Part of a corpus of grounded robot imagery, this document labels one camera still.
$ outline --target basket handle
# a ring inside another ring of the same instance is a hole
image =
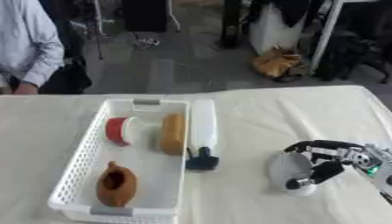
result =
[[[132,106],[135,111],[157,111],[162,104],[160,100],[134,99]]]
[[[110,207],[110,206],[92,206],[90,209],[92,215],[109,215],[109,216],[133,216],[132,208]]]

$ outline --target white shirt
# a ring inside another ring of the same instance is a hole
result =
[[[0,86],[13,75],[40,87],[63,56],[56,26],[38,0],[0,0]]]

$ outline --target white spray bottle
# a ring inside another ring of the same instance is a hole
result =
[[[219,163],[216,144],[218,129],[215,104],[211,99],[197,100],[191,108],[191,149],[186,169],[210,171]]]

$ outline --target person's hand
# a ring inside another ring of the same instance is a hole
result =
[[[15,90],[14,95],[37,95],[39,93],[39,89],[37,86],[31,83],[22,82]]]

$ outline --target white plastic basket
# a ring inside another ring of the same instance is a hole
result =
[[[185,116],[186,143],[189,121],[186,101],[105,101],[54,188],[48,200],[49,207],[61,210],[75,221],[174,223],[179,211],[186,157],[168,156],[158,149],[160,127],[163,118],[170,113]],[[106,138],[107,120],[128,116],[143,120],[145,126],[141,131],[150,141],[119,147]],[[136,196],[125,208],[104,206],[95,196],[96,181],[109,161],[130,168],[137,176]]]

